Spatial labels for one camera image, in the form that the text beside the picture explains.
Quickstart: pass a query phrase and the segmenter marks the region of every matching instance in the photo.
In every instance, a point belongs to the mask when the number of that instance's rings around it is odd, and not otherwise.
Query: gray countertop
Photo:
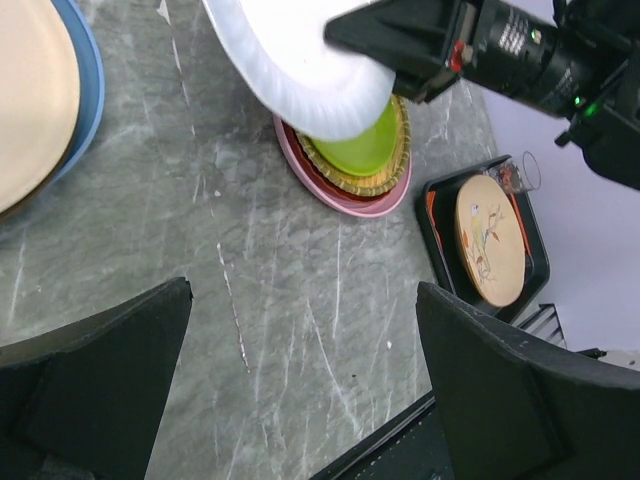
[[[434,277],[412,198],[495,153],[481,95],[460,84],[410,108],[410,195],[358,220],[288,169],[198,0],[167,0],[169,22],[158,0],[80,4],[104,119],[77,168],[0,227],[0,344],[185,275],[148,478],[307,478],[429,390],[414,303]]]

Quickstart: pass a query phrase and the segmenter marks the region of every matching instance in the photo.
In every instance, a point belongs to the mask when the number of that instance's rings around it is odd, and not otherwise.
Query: green bowl
[[[389,102],[378,121],[362,135],[341,142],[311,142],[322,156],[338,170],[358,177],[375,175],[393,156],[398,124],[393,104]]]

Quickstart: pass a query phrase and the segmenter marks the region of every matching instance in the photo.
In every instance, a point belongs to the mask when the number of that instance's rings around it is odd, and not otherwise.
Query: stack of plates
[[[379,217],[404,198],[411,176],[411,132],[393,97],[379,120],[347,141],[313,140],[274,119],[280,146],[300,181],[319,200],[356,217]]]
[[[0,3],[0,217],[66,173],[104,105],[102,61],[71,0]]]

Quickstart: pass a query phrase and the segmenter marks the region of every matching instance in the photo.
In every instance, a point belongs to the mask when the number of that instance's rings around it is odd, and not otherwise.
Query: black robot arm
[[[569,120],[599,175],[640,190],[640,2],[553,0],[556,25],[500,0],[381,0],[327,23],[329,44],[396,72],[430,102],[466,78]]]

